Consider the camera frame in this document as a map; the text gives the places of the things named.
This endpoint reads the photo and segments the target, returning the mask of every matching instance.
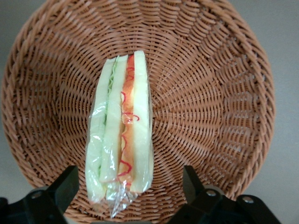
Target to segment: white surface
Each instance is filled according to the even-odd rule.
[[[260,174],[246,193],[284,224],[299,223],[299,1],[231,0],[266,50],[276,88],[275,134]],[[16,35],[43,0],[0,0],[0,77]],[[0,126],[0,196],[15,202],[31,187],[12,158]]]

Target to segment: bread slice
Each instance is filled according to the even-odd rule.
[[[152,128],[149,106],[150,87],[144,52],[136,51],[134,59],[134,115],[139,117],[139,121],[133,123],[134,180],[130,191],[142,193],[151,186],[153,179]]]

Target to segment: plastic wrap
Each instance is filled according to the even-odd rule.
[[[88,126],[85,179],[91,203],[111,217],[151,186],[152,107],[143,51],[107,59]]]

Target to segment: metal screw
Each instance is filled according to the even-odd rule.
[[[209,195],[209,196],[211,196],[211,197],[216,196],[216,192],[213,191],[213,190],[207,190],[206,193],[207,193],[207,195]]]
[[[32,195],[31,195],[31,198],[32,199],[36,199],[38,197],[40,197],[42,195],[43,191],[39,190],[37,192],[34,192]]]
[[[254,201],[252,200],[251,197],[245,196],[243,197],[243,201],[249,204],[252,204]]]

